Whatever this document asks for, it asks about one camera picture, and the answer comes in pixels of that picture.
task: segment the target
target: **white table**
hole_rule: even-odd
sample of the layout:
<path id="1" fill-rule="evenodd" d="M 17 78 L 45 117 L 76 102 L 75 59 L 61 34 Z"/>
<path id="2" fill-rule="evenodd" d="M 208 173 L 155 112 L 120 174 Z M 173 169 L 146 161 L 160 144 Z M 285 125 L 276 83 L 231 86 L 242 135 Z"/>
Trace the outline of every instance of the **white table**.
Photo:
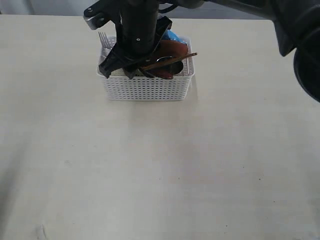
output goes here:
<path id="1" fill-rule="evenodd" d="M 320 104 L 273 24 L 173 30 L 199 53 L 186 100 L 116 102 L 81 17 L 0 16 L 0 239 L 39 224 L 50 240 L 319 235 Z"/>

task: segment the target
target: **fork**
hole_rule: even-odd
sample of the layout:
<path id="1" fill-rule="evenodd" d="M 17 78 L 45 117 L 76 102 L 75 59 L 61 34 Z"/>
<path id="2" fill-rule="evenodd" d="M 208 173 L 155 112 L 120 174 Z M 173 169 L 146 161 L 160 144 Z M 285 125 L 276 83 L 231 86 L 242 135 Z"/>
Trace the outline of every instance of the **fork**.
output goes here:
<path id="1" fill-rule="evenodd" d="M 101 42 L 102 47 L 105 48 L 105 49 L 111 50 L 112 46 L 111 46 L 111 44 L 110 44 L 110 42 L 108 40 L 108 37 L 107 37 L 106 33 L 99 31 L 98 34 L 99 34 L 99 38 L 100 38 L 100 42 Z"/>

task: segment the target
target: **black robotic arm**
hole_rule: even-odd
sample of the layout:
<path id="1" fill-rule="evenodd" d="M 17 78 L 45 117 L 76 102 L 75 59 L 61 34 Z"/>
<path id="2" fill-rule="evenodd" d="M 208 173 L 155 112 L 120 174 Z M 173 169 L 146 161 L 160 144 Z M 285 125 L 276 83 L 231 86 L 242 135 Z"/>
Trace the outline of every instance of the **black robotic arm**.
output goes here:
<path id="1" fill-rule="evenodd" d="M 91 29 L 114 22 L 117 43 L 99 66 L 108 78 L 123 68 L 129 78 L 150 57 L 172 22 L 157 21 L 159 4 L 172 8 L 200 7 L 204 0 L 100 0 L 84 11 Z M 271 20 L 279 52 L 288 55 L 297 48 L 294 71 L 303 89 L 320 102 L 320 0 L 207 0 Z"/>

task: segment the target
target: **wooden chopstick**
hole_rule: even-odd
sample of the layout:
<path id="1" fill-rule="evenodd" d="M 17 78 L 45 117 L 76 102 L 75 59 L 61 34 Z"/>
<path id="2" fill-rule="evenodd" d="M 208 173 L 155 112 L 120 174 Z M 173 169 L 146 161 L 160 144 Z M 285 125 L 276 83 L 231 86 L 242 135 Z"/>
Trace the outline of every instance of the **wooden chopstick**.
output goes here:
<path id="1" fill-rule="evenodd" d="M 191 54 L 188 54 L 188 55 L 185 55 L 185 56 L 179 56 L 179 57 L 175 57 L 175 58 L 172 58 L 172 59 L 169 59 L 169 60 L 166 60 L 166 61 L 161 61 L 161 62 L 156 62 L 154 64 L 150 64 L 148 66 L 142 66 L 140 67 L 142 70 L 144 71 L 148 71 L 148 70 L 151 70 L 151 69 L 157 69 L 157 68 L 161 68 L 161 67 L 164 67 L 164 66 L 167 66 L 167 65 L 170 65 L 170 64 L 174 64 L 176 62 L 179 62 L 183 59 L 186 59 L 186 58 L 190 58 L 190 57 L 193 57 L 193 56 L 196 56 L 198 55 L 197 52 L 194 52 L 194 53 L 191 53 Z"/>

